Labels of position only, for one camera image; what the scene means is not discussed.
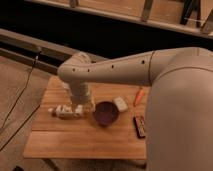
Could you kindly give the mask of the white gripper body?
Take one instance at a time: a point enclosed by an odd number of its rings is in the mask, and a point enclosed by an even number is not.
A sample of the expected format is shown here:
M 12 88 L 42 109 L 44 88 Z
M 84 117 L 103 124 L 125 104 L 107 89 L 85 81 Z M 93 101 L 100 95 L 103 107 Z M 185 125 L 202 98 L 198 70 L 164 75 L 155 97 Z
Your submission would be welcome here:
M 74 108 L 82 105 L 84 112 L 94 111 L 94 99 L 87 83 L 71 83 L 69 84 L 69 90 L 71 103 Z

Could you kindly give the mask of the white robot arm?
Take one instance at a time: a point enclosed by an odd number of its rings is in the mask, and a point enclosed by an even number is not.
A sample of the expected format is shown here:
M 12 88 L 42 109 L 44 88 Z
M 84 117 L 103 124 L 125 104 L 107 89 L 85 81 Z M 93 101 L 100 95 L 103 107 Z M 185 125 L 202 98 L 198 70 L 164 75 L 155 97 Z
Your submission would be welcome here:
M 88 82 L 148 86 L 148 171 L 213 171 L 212 51 L 174 48 L 97 63 L 76 53 L 60 65 L 58 76 L 75 101 L 86 100 Z

